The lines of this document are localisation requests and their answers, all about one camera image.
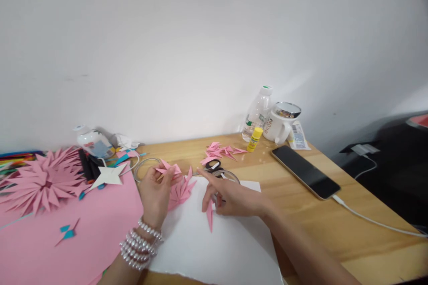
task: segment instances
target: bracelet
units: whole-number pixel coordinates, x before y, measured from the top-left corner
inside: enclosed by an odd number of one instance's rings
[[[140,220],[138,221],[138,225],[147,233],[149,233],[150,235],[152,235],[153,237],[156,238],[156,240],[160,241],[161,243],[164,242],[164,240],[162,239],[162,234],[159,233],[157,230],[154,230],[153,228],[149,227],[147,224],[143,223],[143,220],[140,218]]]
[[[153,244],[142,238],[133,228],[126,234],[125,240],[119,245],[123,260],[133,269],[142,271],[148,266],[152,258],[157,255],[157,248],[164,241],[160,232],[150,228],[141,219],[138,225],[155,238]]]

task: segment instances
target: white origami star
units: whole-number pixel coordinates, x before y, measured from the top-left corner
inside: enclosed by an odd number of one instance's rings
[[[101,174],[98,176],[97,180],[92,184],[89,190],[92,190],[99,185],[104,183],[110,183],[115,185],[122,185],[122,181],[120,180],[119,174],[126,167],[126,164],[120,165],[115,168],[111,167],[98,167]]]

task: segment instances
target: mug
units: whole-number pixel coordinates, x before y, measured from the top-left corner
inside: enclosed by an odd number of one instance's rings
[[[263,136],[282,145],[291,132],[291,124],[301,114],[300,107],[289,102],[277,102],[268,114]]]

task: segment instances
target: small bottle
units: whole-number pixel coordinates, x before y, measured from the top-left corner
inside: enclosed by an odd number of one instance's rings
[[[248,152],[254,151],[255,146],[259,142],[259,139],[260,139],[262,133],[263,133],[262,128],[254,128],[253,135],[251,136],[250,143],[248,144],[248,147],[247,147]]]
[[[244,129],[242,130],[242,138],[246,142],[250,141],[254,128],[263,128],[269,113],[269,98],[272,92],[272,87],[262,86],[259,94],[251,104],[247,118],[245,119]]]
[[[77,126],[73,130],[77,133],[79,146],[92,156],[109,159],[115,154],[113,145],[98,130],[88,128],[85,125]]]

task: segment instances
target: phone screen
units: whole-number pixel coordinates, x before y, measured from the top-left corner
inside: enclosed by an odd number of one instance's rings
[[[272,150],[272,154],[322,199],[328,199],[340,186],[288,146]]]

